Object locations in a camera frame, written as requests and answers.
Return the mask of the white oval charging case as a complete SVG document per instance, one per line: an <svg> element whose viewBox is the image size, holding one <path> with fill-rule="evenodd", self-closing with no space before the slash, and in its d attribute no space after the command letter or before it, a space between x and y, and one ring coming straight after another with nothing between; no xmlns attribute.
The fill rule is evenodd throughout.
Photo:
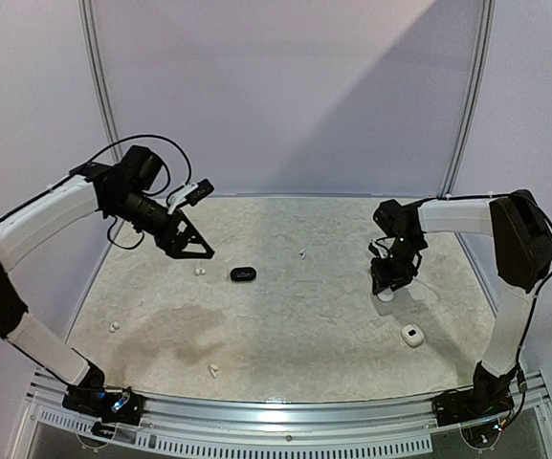
<svg viewBox="0 0 552 459"><path fill-rule="evenodd" d="M382 302L390 302L393 299L411 298L413 300L424 300L428 289L420 284L411 284L398 290L386 288L377 294L377 298Z"/></svg>

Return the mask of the black oval charging case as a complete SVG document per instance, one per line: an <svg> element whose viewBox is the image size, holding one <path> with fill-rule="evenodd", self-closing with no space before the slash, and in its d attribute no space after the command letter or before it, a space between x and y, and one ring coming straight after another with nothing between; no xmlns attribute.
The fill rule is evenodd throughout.
<svg viewBox="0 0 552 459"><path fill-rule="evenodd" d="M236 267L230 272L230 279L234 283L252 282L256 276L257 271L253 267Z"/></svg>

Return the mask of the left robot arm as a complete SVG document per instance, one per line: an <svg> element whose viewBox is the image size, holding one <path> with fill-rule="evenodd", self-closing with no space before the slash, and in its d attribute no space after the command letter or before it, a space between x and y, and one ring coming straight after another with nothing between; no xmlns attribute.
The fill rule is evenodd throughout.
<svg viewBox="0 0 552 459"><path fill-rule="evenodd" d="M10 274L33 251L96 213L130 224L142 237L152 236L173 259L212 258L213 249L182 211L209 196L212 184L186 180L161 205L149 189L165 169L157 154L134 145L112 165L90 159L0 217L0 338L67 384L92 415L104 414L112 404L102 371L30 313Z"/></svg>

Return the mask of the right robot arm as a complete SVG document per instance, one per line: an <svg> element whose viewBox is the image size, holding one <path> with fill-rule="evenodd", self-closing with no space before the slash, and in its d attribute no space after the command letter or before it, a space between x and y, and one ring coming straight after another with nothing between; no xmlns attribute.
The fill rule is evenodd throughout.
<svg viewBox="0 0 552 459"><path fill-rule="evenodd" d="M515 377L521 347L537 296L552 274L552 228L528 189L497 195L424 198L409 204L391 199L373 213L391 240L386 251L370 250L372 293L395 292L419 273L430 233L483 235L493 242L499 280L497 315L487 348L477 364L464 408L485 416L499 404Z"/></svg>

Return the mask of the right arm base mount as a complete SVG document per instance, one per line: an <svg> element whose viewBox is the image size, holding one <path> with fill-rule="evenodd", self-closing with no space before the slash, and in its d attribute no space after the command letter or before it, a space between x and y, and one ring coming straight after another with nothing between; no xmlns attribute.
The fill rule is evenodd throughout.
<svg viewBox="0 0 552 459"><path fill-rule="evenodd" d="M510 383L475 382L469 389L450 389L431 399L439 426L450 426L497 416L514 408Z"/></svg>

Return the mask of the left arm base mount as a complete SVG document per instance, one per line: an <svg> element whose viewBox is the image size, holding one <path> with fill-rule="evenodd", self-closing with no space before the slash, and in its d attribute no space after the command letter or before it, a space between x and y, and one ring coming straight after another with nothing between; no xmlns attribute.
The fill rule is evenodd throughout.
<svg viewBox="0 0 552 459"><path fill-rule="evenodd" d="M99 418L104 424L138 426L144 415L146 397L131 387L69 386L62 406L76 413Z"/></svg>

